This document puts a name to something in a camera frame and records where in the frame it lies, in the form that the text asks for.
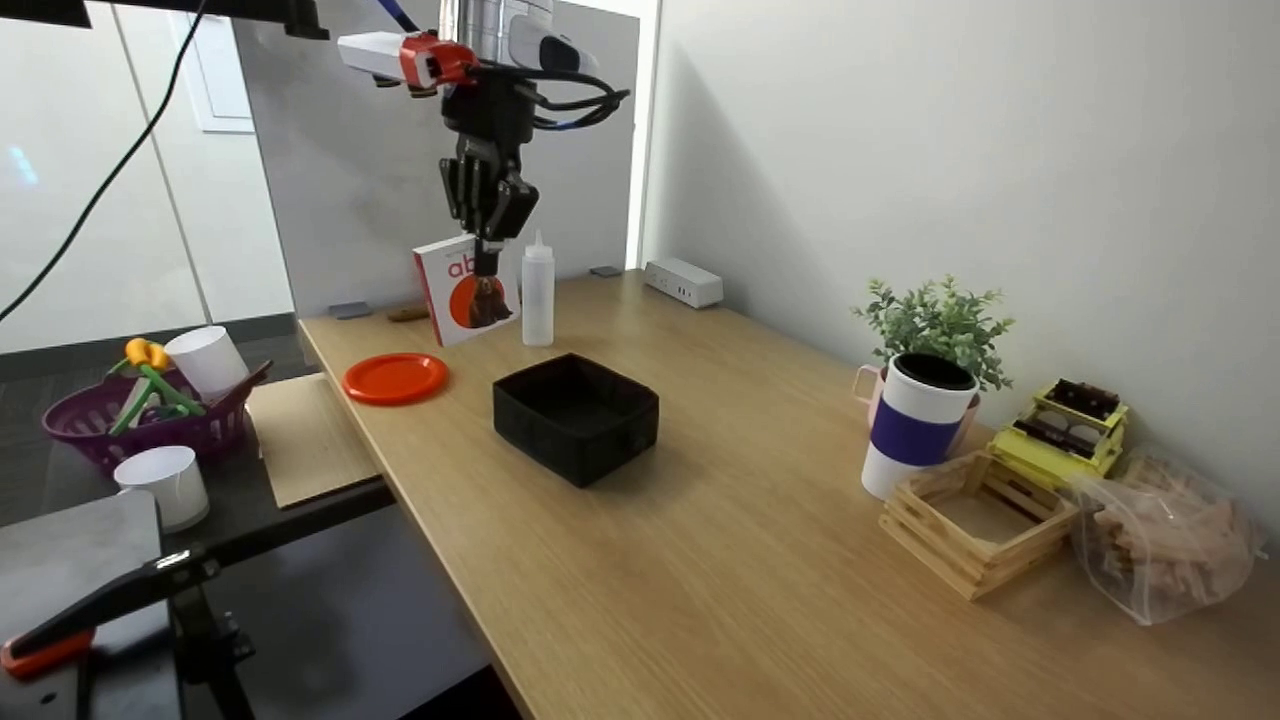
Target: black cable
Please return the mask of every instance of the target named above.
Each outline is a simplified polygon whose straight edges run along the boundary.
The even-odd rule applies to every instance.
[[[401,0],[379,0],[382,12],[401,25],[401,34],[417,34],[412,16],[401,8]]]
[[[577,119],[531,116],[531,128],[538,128],[538,134],[593,128],[593,123],[606,119],[606,116],[627,100],[627,94],[617,94],[611,85],[603,85],[599,78],[589,78],[589,72],[545,72],[545,67],[515,67],[515,66],[481,66],[477,72],[481,72],[481,78],[515,78],[515,81],[553,81],[553,85],[589,85],[589,90],[599,90],[599,96],[583,96],[583,100],[548,100],[548,96],[536,96],[531,103],[536,103],[536,107],[548,107],[548,112],[578,112],[578,107],[589,107],[589,112],[577,116]]]
[[[0,320],[9,320],[9,317],[44,283],[44,278],[69,256],[69,249],[75,245],[75,236],[79,236],[79,228],[87,224],[87,216],[97,211],[97,204],[106,198],[106,188],[114,186],[114,175],[128,169],[128,161],[142,148],[142,140],[146,140],[150,128],[159,123],[159,116],[169,112],[169,100],[171,100],[171,94],[174,94],[184,58],[188,58],[188,48],[190,48],[190,41],[194,41],[194,29],[198,29],[198,21],[204,21],[204,3],[206,3],[206,0],[194,3],[194,21],[190,21],[190,29],[188,29],[188,37],[184,37],[184,45],[179,45],[179,53],[174,53],[174,61],[171,61],[165,100],[159,100],[159,107],[150,112],[146,128],[128,145],[128,152],[114,161],[114,169],[97,186],[97,194],[93,194],[87,204],[79,207],[71,233],[64,236],[64,245],[61,245],[61,249],[53,254],[53,261],[35,273],[35,280],[33,280],[24,292],[17,292],[17,299],[0,312]]]

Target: purple pot band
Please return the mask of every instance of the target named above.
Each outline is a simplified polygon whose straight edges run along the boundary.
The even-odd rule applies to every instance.
[[[871,444],[895,463],[939,463],[950,447],[956,426],[925,426],[878,399]]]

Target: wicker basket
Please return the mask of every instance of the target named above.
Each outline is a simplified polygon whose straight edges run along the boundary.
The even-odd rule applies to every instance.
[[[61,444],[71,444],[83,462],[93,462],[101,473],[112,473],[123,455],[134,455],[157,444],[188,444],[198,462],[221,462],[223,453],[241,447],[244,437],[251,437],[244,399],[251,385],[266,378],[271,365],[258,365],[251,378],[244,378],[214,408],[204,416],[174,416],[138,426],[131,434],[106,434],[119,403],[131,392],[128,378],[106,378],[93,389],[79,389],[53,403],[44,413],[44,434]],[[171,389],[190,392],[190,385],[179,372],[165,378]]]

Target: orange plate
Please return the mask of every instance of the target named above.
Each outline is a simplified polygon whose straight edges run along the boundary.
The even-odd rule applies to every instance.
[[[446,365],[429,351],[368,358],[347,370],[343,389],[361,403],[417,403],[446,380]]]

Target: black square box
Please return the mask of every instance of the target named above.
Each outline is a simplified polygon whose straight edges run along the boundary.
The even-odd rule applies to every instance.
[[[492,385],[492,426],[571,484],[594,484],[654,442],[654,392],[583,358]]]

